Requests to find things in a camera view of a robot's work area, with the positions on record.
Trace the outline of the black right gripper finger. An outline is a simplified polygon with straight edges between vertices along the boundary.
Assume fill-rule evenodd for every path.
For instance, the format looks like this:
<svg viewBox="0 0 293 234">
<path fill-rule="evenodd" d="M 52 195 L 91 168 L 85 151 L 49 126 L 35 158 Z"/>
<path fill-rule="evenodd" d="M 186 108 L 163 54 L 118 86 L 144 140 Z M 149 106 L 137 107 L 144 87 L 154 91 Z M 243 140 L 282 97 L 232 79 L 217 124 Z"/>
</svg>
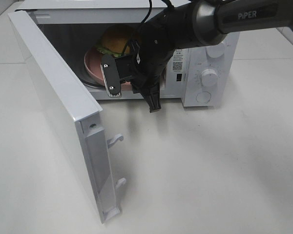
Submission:
<svg viewBox="0 0 293 234">
<path fill-rule="evenodd" d="M 160 77 L 147 76 L 137 73 L 132 79 L 132 91 L 139 93 L 149 105 L 149 112 L 154 113 L 161 109 L 160 103 Z"/>
</svg>

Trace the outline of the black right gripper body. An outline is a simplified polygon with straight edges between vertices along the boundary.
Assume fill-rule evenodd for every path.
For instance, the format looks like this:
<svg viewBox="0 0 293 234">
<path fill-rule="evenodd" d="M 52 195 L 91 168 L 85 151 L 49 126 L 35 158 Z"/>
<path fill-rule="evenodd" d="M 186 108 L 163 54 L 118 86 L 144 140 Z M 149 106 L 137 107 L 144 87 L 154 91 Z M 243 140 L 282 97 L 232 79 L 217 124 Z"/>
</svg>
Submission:
<svg viewBox="0 0 293 234">
<path fill-rule="evenodd" d="M 101 70 L 109 97 L 118 98 L 121 84 L 126 81 L 144 98 L 160 97 L 160 75 L 175 50 L 169 27 L 178 13 L 176 9 L 165 9 L 144 23 L 140 30 L 142 42 L 133 41 L 129 55 L 118 58 L 103 55 Z"/>
</svg>

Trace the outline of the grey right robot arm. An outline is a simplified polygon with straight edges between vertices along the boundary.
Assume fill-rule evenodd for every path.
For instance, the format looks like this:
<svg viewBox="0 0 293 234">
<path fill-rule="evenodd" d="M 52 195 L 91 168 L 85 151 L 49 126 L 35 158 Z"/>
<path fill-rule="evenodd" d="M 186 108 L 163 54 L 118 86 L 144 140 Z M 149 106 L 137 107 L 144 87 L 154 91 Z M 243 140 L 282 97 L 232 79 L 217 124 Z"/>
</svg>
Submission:
<svg viewBox="0 0 293 234">
<path fill-rule="evenodd" d="M 129 55 L 104 55 L 101 70 L 109 97 L 121 95 L 130 82 L 142 95 L 150 112 L 160 110 L 160 75 L 177 49 L 214 46 L 228 33 L 289 27 L 293 31 L 293 0 L 191 0 L 146 15 L 137 32 L 142 41 L 129 39 Z"/>
</svg>

